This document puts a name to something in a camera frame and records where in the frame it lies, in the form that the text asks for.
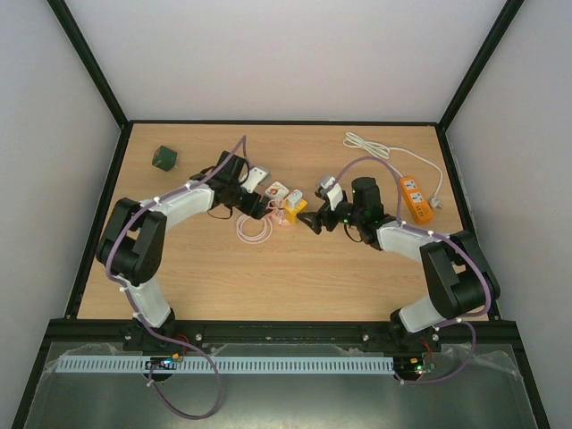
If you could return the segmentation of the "yellow cube socket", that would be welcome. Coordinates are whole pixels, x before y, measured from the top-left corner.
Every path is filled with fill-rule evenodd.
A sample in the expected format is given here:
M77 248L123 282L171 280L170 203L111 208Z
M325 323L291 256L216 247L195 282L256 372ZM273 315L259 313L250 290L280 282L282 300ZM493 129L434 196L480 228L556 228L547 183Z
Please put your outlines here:
M283 202L284 219L291 225L298 221L297 215L304 211L307 201L299 189L294 189Z

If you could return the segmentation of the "white tiger cube socket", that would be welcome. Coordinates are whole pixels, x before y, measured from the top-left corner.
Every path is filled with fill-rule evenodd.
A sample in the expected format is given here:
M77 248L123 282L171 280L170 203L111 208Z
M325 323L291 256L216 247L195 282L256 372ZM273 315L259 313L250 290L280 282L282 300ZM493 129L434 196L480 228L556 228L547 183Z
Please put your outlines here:
M289 193L290 190L279 181L275 181L265 190L265 196L270 200L285 199Z

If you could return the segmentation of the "pink socket with cable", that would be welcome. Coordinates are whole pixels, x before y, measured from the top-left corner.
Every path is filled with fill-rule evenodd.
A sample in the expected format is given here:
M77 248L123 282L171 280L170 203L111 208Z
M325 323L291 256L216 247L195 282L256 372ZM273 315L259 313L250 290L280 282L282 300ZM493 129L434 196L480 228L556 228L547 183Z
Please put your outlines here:
M270 212L260 220L242 214L235 223L238 239L249 245L259 245L267 242L273 235L275 227L290 226L286 219L284 200L275 199L268 204Z

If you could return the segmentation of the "orange power strip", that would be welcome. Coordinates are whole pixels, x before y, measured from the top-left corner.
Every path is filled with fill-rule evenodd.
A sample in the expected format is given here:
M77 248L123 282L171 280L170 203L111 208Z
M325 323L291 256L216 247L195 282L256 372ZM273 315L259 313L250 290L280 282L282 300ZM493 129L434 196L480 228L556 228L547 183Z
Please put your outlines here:
M434 212L417 180L413 176L403 176L400 178L400 188L414 223L427 224L431 222L434 218Z

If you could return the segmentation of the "green dragon cube socket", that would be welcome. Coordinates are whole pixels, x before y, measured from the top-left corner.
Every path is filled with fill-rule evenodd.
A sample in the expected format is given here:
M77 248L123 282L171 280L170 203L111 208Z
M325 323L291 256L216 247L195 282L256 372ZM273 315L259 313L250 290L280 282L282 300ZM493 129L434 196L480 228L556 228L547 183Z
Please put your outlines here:
M159 146L153 154L151 164L163 171L171 171L177 164L178 153L166 146Z

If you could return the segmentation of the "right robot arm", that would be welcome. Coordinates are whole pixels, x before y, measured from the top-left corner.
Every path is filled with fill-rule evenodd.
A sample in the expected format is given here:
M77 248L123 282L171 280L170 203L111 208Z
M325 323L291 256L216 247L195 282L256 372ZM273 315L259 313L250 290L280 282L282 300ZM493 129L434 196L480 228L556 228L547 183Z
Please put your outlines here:
M320 182L315 194L323 200L322 206L297 215L314 233L333 231L340 224L354 227L368 246L423 267L427 295L390 316L389 339L396 349L411 349L433 327L488 311L500 296L500 286L472 232L440 235L407 226L385 213L381 192L371 177L351 182L351 200L332 176Z

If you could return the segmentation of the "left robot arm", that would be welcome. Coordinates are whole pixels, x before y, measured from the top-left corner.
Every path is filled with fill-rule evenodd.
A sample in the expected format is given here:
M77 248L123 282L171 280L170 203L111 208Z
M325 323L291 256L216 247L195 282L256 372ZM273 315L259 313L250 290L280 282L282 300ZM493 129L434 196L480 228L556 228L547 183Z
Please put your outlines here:
M179 188L160 197L115 203L97 245L96 259L108 278L120 285L133 310L130 340L144 351L174 349L175 313L167 303L157 272L166 233L194 215L218 206L260 220L270 209L269 198L256 192L269 172L247 158L221 153L211 169L192 175Z

